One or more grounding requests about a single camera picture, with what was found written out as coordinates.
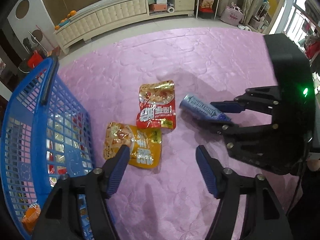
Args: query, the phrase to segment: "tile floor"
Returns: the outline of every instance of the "tile floor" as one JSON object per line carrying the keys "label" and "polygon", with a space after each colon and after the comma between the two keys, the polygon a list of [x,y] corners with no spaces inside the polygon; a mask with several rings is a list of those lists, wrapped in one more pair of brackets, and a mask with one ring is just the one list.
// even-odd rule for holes
{"label": "tile floor", "polygon": [[223,27],[223,28],[238,28],[229,24],[225,24],[220,20],[207,20],[207,19],[195,19],[188,16],[171,16],[168,18],[159,18],[154,20],[143,21],[131,25],[127,25],[115,30],[103,33],[92,38],[89,43],[84,43],[83,40],[75,43],[70,47],[68,55],[60,55],[60,66],[63,67],[73,60],[94,51],[98,48],[106,46],[108,44],[118,42],[120,40],[130,38],[133,36],[158,32],[163,30],[172,30],[180,28],[193,28],[193,27]]}

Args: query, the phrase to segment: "basket handle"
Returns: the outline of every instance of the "basket handle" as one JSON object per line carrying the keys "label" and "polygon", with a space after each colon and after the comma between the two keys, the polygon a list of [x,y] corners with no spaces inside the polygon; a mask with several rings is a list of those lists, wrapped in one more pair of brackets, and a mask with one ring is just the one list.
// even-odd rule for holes
{"label": "basket handle", "polygon": [[57,74],[58,68],[59,68],[59,60],[56,55],[50,56],[53,60],[52,67],[50,68],[50,73],[47,77],[47,82],[44,84],[44,90],[42,93],[42,96],[40,98],[40,104],[45,106],[48,103],[50,89],[52,87],[52,83],[54,82],[54,78]]}

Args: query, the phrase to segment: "orange snack wrapper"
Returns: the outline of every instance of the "orange snack wrapper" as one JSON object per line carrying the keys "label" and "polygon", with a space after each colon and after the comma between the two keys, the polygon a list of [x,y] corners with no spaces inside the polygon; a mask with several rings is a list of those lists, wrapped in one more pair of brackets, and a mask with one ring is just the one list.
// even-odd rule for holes
{"label": "orange snack wrapper", "polygon": [[35,228],[40,212],[40,206],[37,203],[33,203],[29,206],[28,210],[22,218],[23,227],[29,235],[32,234],[33,229]]}
{"label": "orange snack wrapper", "polygon": [[160,129],[139,130],[133,125],[109,123],[103,157],[106,160],[113,158],[123,144],[130,148],[129,164],[145,169],[158,166],[161,155]]}
{"label": "orange snack wrapper", "polygon": [[141,85],[139,100],[140,113],[137,116],[139,129],[176,128],[176,106],[172,80]]}

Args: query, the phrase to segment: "orange fruit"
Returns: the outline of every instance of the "orange fruit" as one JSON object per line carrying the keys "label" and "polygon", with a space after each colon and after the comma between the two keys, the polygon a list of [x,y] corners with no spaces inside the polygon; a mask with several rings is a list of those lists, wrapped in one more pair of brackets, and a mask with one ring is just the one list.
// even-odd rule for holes
{"label": "orange fruit", "polygon": [[77,13],[77,11],[73,10],[73,11],[70,12],[70,15],[73,16],[73,15],[75,15],[76,13]]}

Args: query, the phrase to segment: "green led light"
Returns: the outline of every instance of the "green led light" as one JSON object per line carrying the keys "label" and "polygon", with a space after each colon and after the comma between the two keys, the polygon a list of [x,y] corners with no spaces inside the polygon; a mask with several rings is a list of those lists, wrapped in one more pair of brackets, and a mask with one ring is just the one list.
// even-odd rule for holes
{"label": "green led light", "polygon": [[307,94],[308,94],[308,88],[305,88],[305,89],[304,89],[303,94],[304,94],[304,97],[307,96]]}

